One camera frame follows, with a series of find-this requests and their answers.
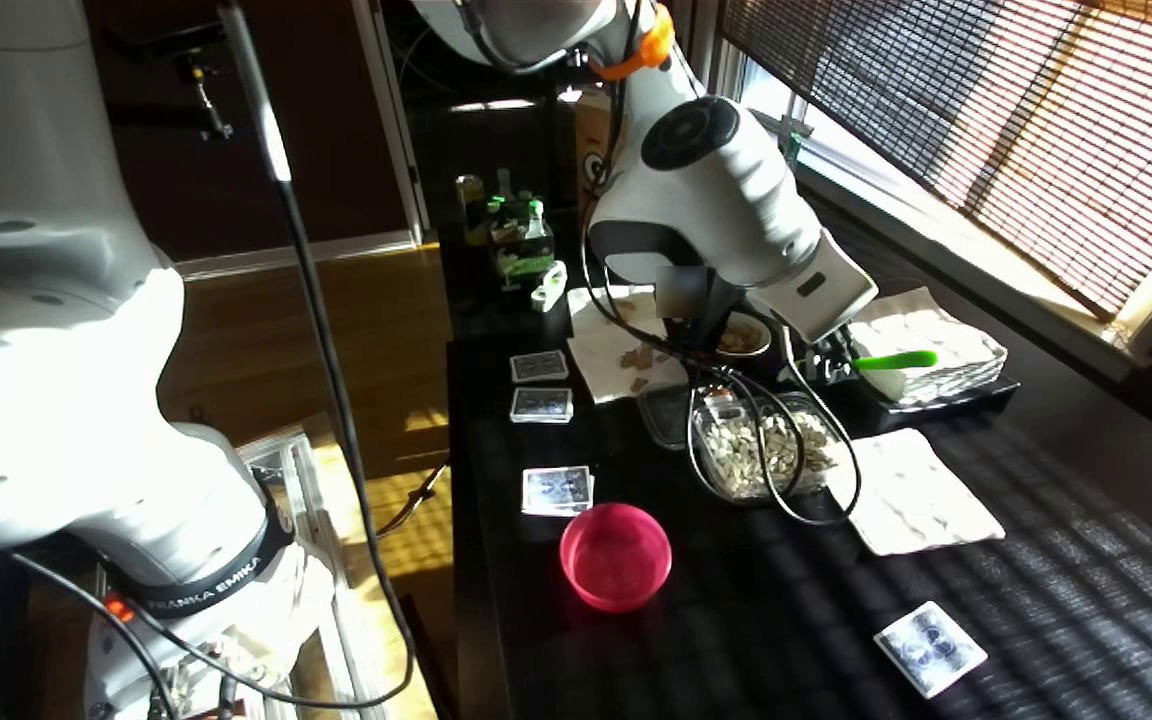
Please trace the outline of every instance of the window blind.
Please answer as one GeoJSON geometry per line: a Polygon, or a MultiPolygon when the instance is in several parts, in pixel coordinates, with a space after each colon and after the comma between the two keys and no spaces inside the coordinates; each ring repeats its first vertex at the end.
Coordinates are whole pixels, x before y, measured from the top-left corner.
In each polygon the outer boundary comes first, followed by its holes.
{"type": "Polygon", "coordinates": [[[1152,270],[1152,0],[730,0],[726,35],[1094,312],[1152,270]]]}

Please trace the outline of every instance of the card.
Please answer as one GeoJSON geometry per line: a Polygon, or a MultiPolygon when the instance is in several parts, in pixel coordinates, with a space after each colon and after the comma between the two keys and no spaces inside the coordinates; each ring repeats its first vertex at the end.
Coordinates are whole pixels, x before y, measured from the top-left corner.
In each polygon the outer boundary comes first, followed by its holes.
{"type": "Polygon", "coordinates": [[[567,355],[565,352],[525,352],[509,355],[509,374],[518,384],[550,384],[550,379],[567,379],[567,355]]]}
{"type": "Polygon", "coordinates": [[[571,424],[571,387],[518,387],[509,405],[514,424],[571,424]]]}
{"type": "Polygon", "coordinates": [[[590,464],[525,466],[525,517],[579,517],[593,508],[590,464]]]}
{"type": "Polygon", "coordinates": [[[987,660],[987,651],[937,601],[902,615],[871,638],[930,699],[987,660]]]}

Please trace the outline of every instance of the green object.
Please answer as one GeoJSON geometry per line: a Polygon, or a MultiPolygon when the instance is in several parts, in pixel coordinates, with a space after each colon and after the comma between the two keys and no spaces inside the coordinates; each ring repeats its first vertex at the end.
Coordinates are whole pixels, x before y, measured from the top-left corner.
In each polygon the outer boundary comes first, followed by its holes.
{"type": "Polygon", "coordinates": [[[937,352],[856,355],[854,366],[856,372],[871,372],[871,366],[937,366],[937,352]]]}

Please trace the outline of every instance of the pink bowl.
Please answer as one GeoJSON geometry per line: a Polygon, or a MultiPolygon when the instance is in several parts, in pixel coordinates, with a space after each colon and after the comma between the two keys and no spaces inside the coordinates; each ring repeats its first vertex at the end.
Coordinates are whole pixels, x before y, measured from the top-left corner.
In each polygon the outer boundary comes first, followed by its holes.
{"type": "Polygon", "coordinates": [[[643,609],[672,573],[672,544],[636,503],[597,503],[562,534],[562,563],[597,612],[643,609]]]}

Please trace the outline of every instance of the black table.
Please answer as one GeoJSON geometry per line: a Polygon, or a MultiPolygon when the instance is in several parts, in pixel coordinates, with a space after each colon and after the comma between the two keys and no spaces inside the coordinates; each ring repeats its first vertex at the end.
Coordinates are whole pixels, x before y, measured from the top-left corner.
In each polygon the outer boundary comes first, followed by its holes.
{"type": "Polygon", "coordinates": [[[848,245],[883,291],[932,282],[1012,347],[1006,412],[919,419],[1010,540],[877,558],[854,528],[726,508],[636,405],[579,405],[571,427],[509,424],[509,355],[552,331],[447,347],[458,477],[462,716],[1152,716],[1152,424],[881,245],[848,245]],[[633,615],[579,609],[562,522],[521,519],[521,466],[593,464],[599,499],[662,517],[669,589],[633,615]],[[987,663],[919,699],[871,636],[946,603],[987,663]]]}

